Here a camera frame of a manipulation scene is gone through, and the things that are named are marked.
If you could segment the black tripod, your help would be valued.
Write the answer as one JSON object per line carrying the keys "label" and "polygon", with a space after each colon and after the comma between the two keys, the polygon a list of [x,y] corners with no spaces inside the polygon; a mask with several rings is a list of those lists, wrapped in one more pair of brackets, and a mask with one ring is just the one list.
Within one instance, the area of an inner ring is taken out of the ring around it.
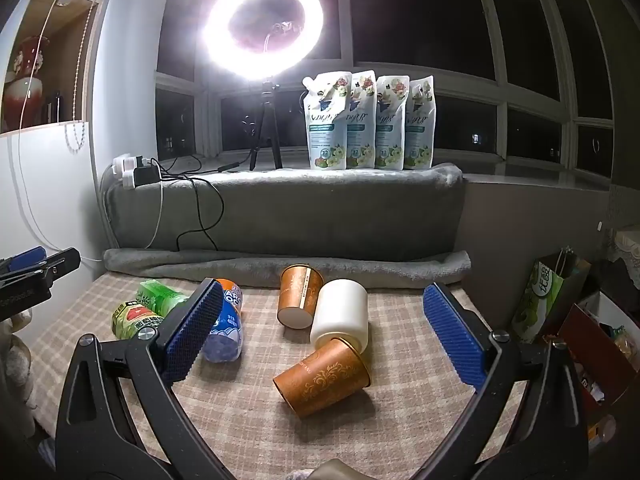
{"label": "black tripod", "polygon": [[262,138],[268,140],[271,148],[274,168],[281,169],[282,156],[280,147],[280,136],[278,128],[278,118],[276,111],[276,97],[279,86],[272,81],[265,81],[260,92],[260,104],[258,106],[255,140],[250,149],[250,171],[257,165],[257,156],[262,146]]}

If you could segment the far orange paper cup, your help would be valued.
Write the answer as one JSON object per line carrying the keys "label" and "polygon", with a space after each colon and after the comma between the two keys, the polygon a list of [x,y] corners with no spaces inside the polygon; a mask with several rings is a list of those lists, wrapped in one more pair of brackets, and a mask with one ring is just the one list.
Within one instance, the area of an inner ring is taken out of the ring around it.
{"label": "far orange paper cup", "polygon": [[324,281],[306,264],[285,268],[280,277],[278,321],[292,330],[306,330],[314,322],[318,296]]}

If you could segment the grapefruit green tea bottle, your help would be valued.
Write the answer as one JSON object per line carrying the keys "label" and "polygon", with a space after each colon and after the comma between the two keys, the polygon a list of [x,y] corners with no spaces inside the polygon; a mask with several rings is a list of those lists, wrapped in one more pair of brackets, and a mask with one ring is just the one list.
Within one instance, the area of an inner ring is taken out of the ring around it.
{"label": "grapefruit green tea bottle", "polygon": [[130,339],[142,328],[157,328],[163,320],[143,304],[125,301],[112,314],[112,333],[117,339]]}

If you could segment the green paper bag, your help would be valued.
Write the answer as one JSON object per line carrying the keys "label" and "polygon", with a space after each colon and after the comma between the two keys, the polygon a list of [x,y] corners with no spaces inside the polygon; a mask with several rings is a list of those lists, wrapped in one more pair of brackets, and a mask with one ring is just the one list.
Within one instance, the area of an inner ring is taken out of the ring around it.
{"label": "green paper bag", "polygon": [[582,292],[590,268],[590,262],[570,247],[536,260],[512,318],[514,333],[525,342],[555,334]]}

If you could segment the red white vase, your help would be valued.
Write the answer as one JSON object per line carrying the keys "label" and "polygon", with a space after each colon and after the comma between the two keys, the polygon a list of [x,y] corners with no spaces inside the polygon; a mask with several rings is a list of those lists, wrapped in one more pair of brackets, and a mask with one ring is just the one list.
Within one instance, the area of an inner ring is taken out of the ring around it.
{"label": "red white vase", "polygon": [[13,78],[3,91],[6,130],[31,127],[40,117],[43,88],[38,73],[43,64],[43,50],[48,45],[47,37],[31,36],[23,40],[17,50],[11,66]]}

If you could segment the near orange paper cup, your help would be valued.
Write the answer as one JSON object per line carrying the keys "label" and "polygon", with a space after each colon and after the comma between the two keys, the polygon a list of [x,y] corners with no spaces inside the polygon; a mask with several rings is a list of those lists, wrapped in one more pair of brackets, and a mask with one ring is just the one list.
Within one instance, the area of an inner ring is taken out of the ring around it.
{"label": "near orange paper cup", "polygon": [[344,338],[327,344],[272,380],[298,418],[306,418],[371,385],[360,353]]}

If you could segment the black power adapter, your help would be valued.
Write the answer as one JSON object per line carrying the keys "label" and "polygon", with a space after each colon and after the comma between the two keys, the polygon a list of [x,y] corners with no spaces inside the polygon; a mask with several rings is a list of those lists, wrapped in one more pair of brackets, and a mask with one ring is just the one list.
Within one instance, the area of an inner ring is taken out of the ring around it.
{"label": "black power adapter", "polygon": [[161,178],[160,167],[155,158],[136,157],[136,166],[134,166],[134,174],[132,175],[135,188],[158,183]]}

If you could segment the orange paper cup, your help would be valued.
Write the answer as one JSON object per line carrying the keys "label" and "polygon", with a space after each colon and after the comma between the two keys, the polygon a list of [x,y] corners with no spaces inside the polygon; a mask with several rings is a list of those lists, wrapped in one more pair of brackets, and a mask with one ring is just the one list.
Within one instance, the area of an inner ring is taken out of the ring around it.
{"label": "orange paper cup", "polygon": [[344,338],[327,344],[272,380],[298,418],[306,418],[371,385],[360,353]]}
{"label": "orange paper cup", "polygon": [[285,268],[280,277],[278,321],[292,330],[306,330],[314,322],[318,296],[324,281],[306,264]]}

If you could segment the grey blanket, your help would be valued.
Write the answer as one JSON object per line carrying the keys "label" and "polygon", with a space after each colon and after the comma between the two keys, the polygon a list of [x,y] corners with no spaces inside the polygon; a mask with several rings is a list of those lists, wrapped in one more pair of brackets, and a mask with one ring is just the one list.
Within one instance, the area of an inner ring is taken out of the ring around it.
{"label": "grey blanket", "polygon": [[281,169],[206,174],[104,194],[106,270],[146,278],[231,278],[274,287],[291,264],[327,280],[417,289],[472,268],[456,246],[461,170]]}

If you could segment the detergent refill pouch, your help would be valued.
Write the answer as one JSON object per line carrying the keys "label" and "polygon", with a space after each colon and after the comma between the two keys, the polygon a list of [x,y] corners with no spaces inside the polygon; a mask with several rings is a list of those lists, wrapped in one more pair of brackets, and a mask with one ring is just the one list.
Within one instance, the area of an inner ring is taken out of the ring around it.
{"label": "detergent refill pouch", "polygon": [[379,76],[376,81],[376,169],[401,170],[404,166],[408,76]]}
{"label": "detergent refill pouch", "polygon": [[410,81],[405,120],[405,169],[431,168],[435,122],[434,76]]}
{"label": "detergent refill pouch", "polygon": [[346,168],[346,113],[352,73],[348,70],[305,77],[303,98],[309,162],[315,170]]}
{"label": "detergent refill pouch", "polygon": [[352,73],[349,108],[346,114],[348,169],[374,167],[376,77],[373,70]]}

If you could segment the red cardboard box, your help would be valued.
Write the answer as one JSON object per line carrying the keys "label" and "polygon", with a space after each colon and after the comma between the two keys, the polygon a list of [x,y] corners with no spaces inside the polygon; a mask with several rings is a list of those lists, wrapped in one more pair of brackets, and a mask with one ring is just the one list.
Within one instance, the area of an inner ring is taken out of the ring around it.
{"label": "red cardboard box", "polygon": [[564,340],[582,383],[590,422],[600,418],[639,385],[639,324],[604,292],[572,304],[553,324]]}

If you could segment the wooden shelf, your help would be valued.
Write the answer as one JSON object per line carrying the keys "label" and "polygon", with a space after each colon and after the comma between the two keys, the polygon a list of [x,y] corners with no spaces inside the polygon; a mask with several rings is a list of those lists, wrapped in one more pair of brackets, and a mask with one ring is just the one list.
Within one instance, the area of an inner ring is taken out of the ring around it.
{"label": "wooden shelf", "polygon": [[87,117],[88,84],[103,0],[23,0],[3,33],[3,133]]}

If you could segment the blue orange drink bottle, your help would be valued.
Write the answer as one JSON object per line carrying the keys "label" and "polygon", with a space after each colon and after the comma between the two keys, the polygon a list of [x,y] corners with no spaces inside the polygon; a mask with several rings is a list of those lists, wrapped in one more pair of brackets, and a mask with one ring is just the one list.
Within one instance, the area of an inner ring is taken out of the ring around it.
{"label": "blue orange drink bottle", "polygon": [[229,363],[239,359],[243,347],[243,293],[235,282],[217,278],[224,293],[220,315],[203,346],[204,358],[211,363]]}

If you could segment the white power strip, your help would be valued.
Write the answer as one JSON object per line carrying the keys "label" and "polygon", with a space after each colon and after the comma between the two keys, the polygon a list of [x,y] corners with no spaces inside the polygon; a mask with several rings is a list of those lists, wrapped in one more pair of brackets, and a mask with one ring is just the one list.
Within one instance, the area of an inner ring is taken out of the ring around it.
{"label": "white power strip", "polygon": [[132,190],[143,185],[145,163],[142,156],[122,154],[112,160],[112,174],[124,188]]}

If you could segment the plaid beige table cloth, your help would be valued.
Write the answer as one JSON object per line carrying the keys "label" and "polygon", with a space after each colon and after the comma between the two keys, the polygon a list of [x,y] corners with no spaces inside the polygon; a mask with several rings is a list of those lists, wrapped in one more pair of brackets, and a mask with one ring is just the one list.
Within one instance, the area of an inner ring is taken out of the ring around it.
{"label": "plaid beige table cloth", "polygon": [[[78,338],[113,340],[112,314],[141,278],[107,273],[52,321],[32,352],[35,418],[55,435],[64,378]],[[278,291],[243,288],[244,344],[231,363],[199,356],[174,393],[238,479],[284,479],[331,458],[375,479],[409,479],[437,448],[474,388],[451,365],[423,314],[420,290],[369,290],[371,385],[304,419],[272,378],[314,351],[308,332],[277,321]]]}

